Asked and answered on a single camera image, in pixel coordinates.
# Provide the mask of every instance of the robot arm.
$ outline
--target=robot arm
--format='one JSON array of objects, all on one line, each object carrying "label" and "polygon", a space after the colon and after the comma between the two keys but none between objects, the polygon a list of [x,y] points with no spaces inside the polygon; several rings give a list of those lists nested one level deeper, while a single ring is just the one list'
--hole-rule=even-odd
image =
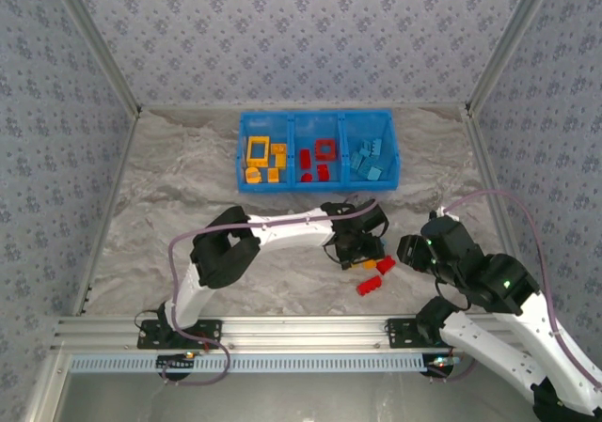
[{"label": "robot arm", "polygon": [[[489,335],[441,297],[417,315],[425,338],[462,348],[491,368],[533,403],[541,420],[602,420],[602,393],[550,333],[546,298],[517,259],[484,255],[461,223],[434,213],[419,236],[401,239],[397,253],[401,262],[455,286],[469,302],[504,321],[531,356]],[[562,337],[579,362],[602,380],[600,369],[575,341],[564,331]]]},{"label": "robot arm", "polygon": [[[240,206],[224,211],[209,224],[224,229],[198,235],[193,240],[191,263],[178,292],[175,311],[178,326],[182,329],[193,326],[215,290],[236,282],[251,262],[266,252],[294,246],[332,245],[343,269],[365,259],[384,258],[383,245],[372,234],[379,227],[388,226],[387,217],[378,205],[354,218],[329,219],[364,211],[372,203],[368,201],[358,207],[324,203],[311,211],[277,217],[246,215]],[[236,227],[240,224],[251,227]],[[173,300],[169,300],[159,308],[159,321],[171,330],[175,330],[173,306]]]}]

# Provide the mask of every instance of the blue plastic bin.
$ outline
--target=blue plastic bin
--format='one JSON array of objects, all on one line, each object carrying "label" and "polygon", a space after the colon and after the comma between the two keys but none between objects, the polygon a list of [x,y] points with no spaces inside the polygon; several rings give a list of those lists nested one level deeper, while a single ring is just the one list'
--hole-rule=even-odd
[{"label": "blue plastic bin", "polygon": [[[279,172],[279,183],[267,181],[267,168],[260,168],[261,183],[248,184],[245,179],[246,149],[249,136],[269,136],[270,144],[286,143],[287,167]],[[317,161],[315,142],[334,139],[337,158],[333,162]],[[380,154],[374,165],[382,170],[378,180],[367,180],[350,166],[350,157],[359,152],[362,142],[381,140]],[[299,151],[309,149],[311,169],[302,170]],[[274,166],[275,156],[269,156]],[[318,180],[317,165],[327,164],[330,179]],[[241,192],[334,192],[357,190],[394,190],[399,185],[402,159],[390,110],[322,110],[294,112],[243,112],[241,114],[236,177]],[[311,173],[312,182],[301,182]]]}]

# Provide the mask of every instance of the yellow block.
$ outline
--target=yellow block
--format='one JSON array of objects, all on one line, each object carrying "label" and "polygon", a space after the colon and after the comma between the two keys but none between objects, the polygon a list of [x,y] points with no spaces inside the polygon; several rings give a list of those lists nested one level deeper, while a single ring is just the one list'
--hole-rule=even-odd
[{"label": "yellow block", "polygon": [[272,154],[286,154],[286,143],[273,143],[270,148]]},{"label": "yellow block", "polygon": [[261,182],[261,173],[254,166],[250,166],[247,170],[245,170],[245,177],[247,184],[259,184]]},{"label": "yellow block", "polygon": [[[263,143],[265,146],[263,150],[263,157],[251,157],[253,145],[261,143]],[[268,157],[270,157],[270,137],[248,137],[248,144],[246,146],[246,166],[255,166],[259,168],[268,166]]]},{"label": "yellow block", "polygon": [[272,183],[280,182],[280,175],[277,168],[267,169],[267,181]]},{"label": "yellow block", "polygon": [[286,168],[286,154],[277,154],[275,165],[276,165],[276,168],[279,168],[279,169]]},{"label": "yellow block", "polygon": [[376,261],[374,259],[370,259],[364,262],[362,265],[364,266],[364,269],[375,269]]}]

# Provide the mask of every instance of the red block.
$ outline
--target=red block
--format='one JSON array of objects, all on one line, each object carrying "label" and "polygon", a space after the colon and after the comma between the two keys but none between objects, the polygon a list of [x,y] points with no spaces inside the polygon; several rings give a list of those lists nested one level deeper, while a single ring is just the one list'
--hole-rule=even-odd
[{"label": "red block", "polygon": [[311,168],[311,154],[309,149],[301,149],[299,151],[299,162],[301,163],[302,170],[309,170]]},{"label": "red block", "polygon": [[383,260],[376,262],[376,270],[378,270],[380,274],[384,275],[391,270],[394,265],[395,259],[393,259],[391,256],[386,256]]},{"label": "red block", "polygon": [[330,173],[328,173],[328,165],[318,165],[318,180],[325,181],[330,180]]},{"label": "red block", "polygon": [[337,147],[334,138],[319,138],[316,140],[316,161],[336,161]]},{"label": "red block", "polygon": [[367,293],[372,292],[375,289],[380,288],[383,285],[383,280],[380,276],[375,276],[370,278],[368,281],[364,281],[360,285],[357,286],[357,293],[360,296],[364,296]]}]

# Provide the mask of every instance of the patterned wallpaper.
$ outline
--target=patterned wallpaper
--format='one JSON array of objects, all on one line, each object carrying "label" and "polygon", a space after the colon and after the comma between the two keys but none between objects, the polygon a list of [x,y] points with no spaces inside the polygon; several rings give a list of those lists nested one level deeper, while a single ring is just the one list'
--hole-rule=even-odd
[{"label": "patterned wallpaper", "polygon": [[[479,120],[543,231],[559,319],[602,367],[602,0],[545,0]],[[524,259],[536,251],[510,208]]]},{"label": "patterned wallpaper", "polygon": [[85,0],[138,102],[462,102],[518,0]]},{"label": "patterned wallpaper", "polygon": [[130,123],[59,0],[0,0],[0,421],[69,313]]}]

